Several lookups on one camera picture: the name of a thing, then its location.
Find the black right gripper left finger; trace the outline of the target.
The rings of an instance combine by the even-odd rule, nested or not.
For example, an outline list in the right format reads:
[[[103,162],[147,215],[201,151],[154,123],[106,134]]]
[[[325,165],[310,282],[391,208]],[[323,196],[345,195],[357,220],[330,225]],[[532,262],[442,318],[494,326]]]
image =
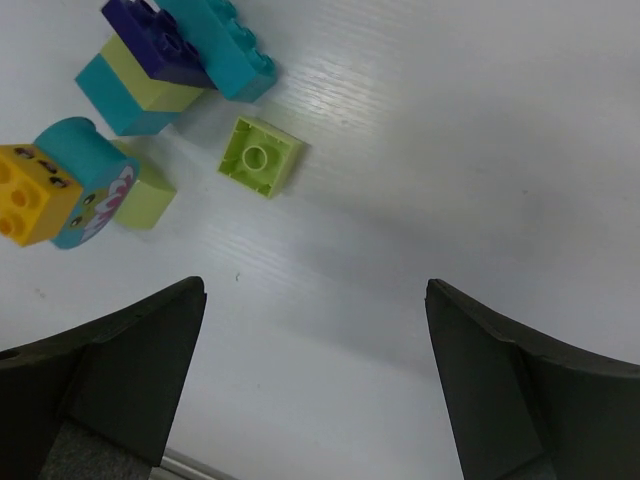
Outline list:
[[[163,458],[205,313],[181,280],[1,353],[4,479],[146,479]]]

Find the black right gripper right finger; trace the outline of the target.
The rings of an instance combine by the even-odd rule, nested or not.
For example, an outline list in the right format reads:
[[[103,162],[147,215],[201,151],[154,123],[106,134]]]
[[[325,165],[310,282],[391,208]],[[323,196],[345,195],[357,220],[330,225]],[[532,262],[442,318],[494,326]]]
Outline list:
[[[638,478],[638,365],[556,340],[440,279],[425,308],[464,478]]]

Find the small lime lego brick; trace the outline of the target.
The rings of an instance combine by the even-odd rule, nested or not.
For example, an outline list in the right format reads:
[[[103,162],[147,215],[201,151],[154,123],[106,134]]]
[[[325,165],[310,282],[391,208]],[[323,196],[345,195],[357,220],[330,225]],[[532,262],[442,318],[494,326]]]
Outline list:
[[[239,116],[218,172],[271,199],[287,182],[305,144],[254,117]]]

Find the teal and lime lego stack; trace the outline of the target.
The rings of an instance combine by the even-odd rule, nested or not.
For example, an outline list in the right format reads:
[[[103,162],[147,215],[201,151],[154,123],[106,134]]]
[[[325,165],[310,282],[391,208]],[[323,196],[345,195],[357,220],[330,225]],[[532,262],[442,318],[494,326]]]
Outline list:
[[[75,81],[118,136],[158,134],[205,92],[149,77],[115,34]]]

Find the purple lego brick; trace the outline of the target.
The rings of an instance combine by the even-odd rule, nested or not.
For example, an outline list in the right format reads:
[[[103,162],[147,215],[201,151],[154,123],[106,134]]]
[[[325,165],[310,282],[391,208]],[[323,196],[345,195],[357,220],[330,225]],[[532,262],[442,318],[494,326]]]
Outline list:
[[[199,52],[169,12],[142,0],[109,0],[101,13],[150,78],[216,90]]]

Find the long teal lego brick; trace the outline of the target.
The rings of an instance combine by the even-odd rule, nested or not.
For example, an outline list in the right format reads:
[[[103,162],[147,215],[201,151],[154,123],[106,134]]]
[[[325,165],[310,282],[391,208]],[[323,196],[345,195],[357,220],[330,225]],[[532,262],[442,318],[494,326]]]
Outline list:
[[[157,0],[156,5],[173,15],[225,99],[253,103],[277,82],[275,63],[259,50],[256,36],[239,21],[231,2]]]

